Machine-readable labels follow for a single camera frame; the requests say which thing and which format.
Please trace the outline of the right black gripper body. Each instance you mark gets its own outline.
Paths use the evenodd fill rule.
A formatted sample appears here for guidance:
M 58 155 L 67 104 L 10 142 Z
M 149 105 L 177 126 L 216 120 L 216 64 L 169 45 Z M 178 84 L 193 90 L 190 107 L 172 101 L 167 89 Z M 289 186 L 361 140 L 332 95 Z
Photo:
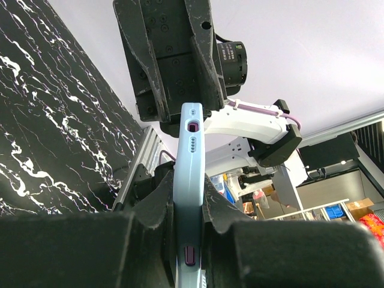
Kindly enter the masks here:
M 206 110 L 200 99 L 196 62 L 191 47 L 191 28 L 185 9 L 185 0 L 140 1 L 148 38 L 152 41 L 163 81 L 168 105 L 168 121 L 160 122 L 154 95 L 148 78 L 133 58 L 121 35 L 140 120 L 158 122 L 162 132 L 176 137 L 179 134 L 181 109 L 184 103 L 200 103 L 203 116 L 208 118 L 215 110 Z M 226 97 L 239 92 L 247 78 L 247 54 L 240 41 L 229 41 L 215 33 L 218 57 L 223 71 Z

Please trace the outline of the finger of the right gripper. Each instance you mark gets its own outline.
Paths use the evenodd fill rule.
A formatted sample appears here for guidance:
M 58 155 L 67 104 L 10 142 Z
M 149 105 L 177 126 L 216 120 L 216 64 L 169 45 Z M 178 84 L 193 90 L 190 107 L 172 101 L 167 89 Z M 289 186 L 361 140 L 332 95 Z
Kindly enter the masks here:
M 114 1 L 119 28 L 133 58 L 145 72 L 160 122 L 168 121 L 168 105 L 152 41 L 148 38 L 140 1 Z
M 219 111 L 226 97 L 209 1 L 185 1 L 191 28 L 191 47 L 196 62 L 200 99 L 206 110 Z

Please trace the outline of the phone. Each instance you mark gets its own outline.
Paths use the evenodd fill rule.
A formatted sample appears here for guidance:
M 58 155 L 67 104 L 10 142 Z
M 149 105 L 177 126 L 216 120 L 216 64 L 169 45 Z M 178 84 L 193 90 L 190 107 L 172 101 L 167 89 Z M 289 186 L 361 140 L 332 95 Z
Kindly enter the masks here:
M 178 287 L 200 287 L 205 132 L 202 105 L 184 103 L 174 169 Z

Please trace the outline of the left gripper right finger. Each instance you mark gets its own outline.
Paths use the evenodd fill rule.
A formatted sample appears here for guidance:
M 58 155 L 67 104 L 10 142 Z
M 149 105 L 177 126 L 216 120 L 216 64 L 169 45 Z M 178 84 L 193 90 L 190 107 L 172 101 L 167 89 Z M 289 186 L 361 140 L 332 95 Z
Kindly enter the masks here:
M 383 248 L 364 226 L 254 220 L 205 179 L 208 287 L 382 287 Z

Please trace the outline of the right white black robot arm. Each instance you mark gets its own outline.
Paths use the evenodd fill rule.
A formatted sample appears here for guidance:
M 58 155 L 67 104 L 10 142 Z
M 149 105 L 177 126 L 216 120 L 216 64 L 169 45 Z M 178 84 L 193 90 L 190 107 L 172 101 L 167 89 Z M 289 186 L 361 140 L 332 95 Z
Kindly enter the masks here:
M 113 9 L 140 120 L 178 140 L 176 191 L 202 189 L 207 134 L 245 140 L 241 154 L 262 167 L 297 149 L 300 125 L 283 100 L 232 99 L 247 79 L 247 53 L 215 32 L 209 1 L 114 1 Z

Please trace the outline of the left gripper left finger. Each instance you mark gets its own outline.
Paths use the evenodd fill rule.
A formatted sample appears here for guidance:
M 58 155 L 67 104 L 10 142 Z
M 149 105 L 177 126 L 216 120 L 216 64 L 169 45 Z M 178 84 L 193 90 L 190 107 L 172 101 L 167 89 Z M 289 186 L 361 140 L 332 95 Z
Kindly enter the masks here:
M 1 218 L 2 287 L 173 287 L 173 173 L 121 212 Z

